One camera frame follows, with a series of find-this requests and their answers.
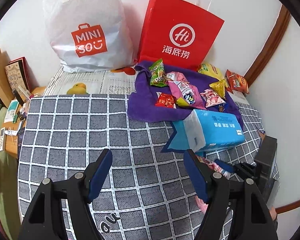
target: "checkered bed sheet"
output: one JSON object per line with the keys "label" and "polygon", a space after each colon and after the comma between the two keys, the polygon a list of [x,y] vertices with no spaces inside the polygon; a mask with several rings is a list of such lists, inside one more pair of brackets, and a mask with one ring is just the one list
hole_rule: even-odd
{"label": "checkered bed sheet", "polygon": [[[44,178],[68,179],[109,148],[113,165],[100,196],[90,204],[105,239],[194,239],[203,214],[183,156],[160,152],[172,127],[168,122],[131,120],[126,114],[128,100],[128,95],[100,94],[32,99],[18,172],[22,216]],[[257,129],[263,131],[261,118],[251,106],[238,106],[246,141],[227,151],[209,153],[207,158],[253,163],[260,143]],[[274,176],[279,179],[276,167]],[[233,174],[230,179],[239,177]],[[67,201],[62,200],[62,208],[68,237],[75,239]],[[120,220],[108,223],[106,217],[111,214]],[[232,211],[220,239],[227,238],[231,219]]]}

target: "miniso shopping bag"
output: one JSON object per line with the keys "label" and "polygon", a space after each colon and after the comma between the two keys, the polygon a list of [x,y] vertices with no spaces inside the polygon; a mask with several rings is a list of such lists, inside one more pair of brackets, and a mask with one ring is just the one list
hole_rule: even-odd
{"label": "miniso shopping bag", "polygon": [[50,45],[63,70],[95,72],[133,64],[121,0],[45,0]]}
{"label": "miniso shopping bag", "polygon": [[138,62],[156,61],[196,69],[224,20],[183,0],[150,0],[141,33]]}

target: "tissue box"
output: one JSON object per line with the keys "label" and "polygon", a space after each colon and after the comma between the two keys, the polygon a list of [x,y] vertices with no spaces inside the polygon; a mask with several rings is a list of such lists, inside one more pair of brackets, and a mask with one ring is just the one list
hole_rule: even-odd
{"label": "tissue box", "polygon": [[172,125],[174,133],[163,152],[192,149],[205,157],[206,152],[230,149],[245,141],[234,114],[195,109],[186,119]]}

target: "red paper bag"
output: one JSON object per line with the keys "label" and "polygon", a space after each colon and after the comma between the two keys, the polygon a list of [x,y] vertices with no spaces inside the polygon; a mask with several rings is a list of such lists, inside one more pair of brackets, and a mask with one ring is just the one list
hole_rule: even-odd
{"label": "red paper bag", "polygon": [[202,63],[224,20],[184,0],[150,0],[138,62],[156,61],[194,69]]}

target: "yellow snack bag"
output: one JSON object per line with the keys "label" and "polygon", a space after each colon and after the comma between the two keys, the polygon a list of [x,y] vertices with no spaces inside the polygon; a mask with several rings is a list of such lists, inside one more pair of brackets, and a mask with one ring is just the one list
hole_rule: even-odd
{"label": "yellow snack bag", "polygon": [[209,63],[203,63],[199,65],[198,72],[213,78],[218,79],[219,81],[223,80],[225,77],[222,75],[220,69]]}
{"label": "yellow snack bag", "polygon": [[223,79],[218,82],[211,83],[209,85],[215,92],[218,93],[219,96],[221,96],[223,99],[226,99],[226,79]]}

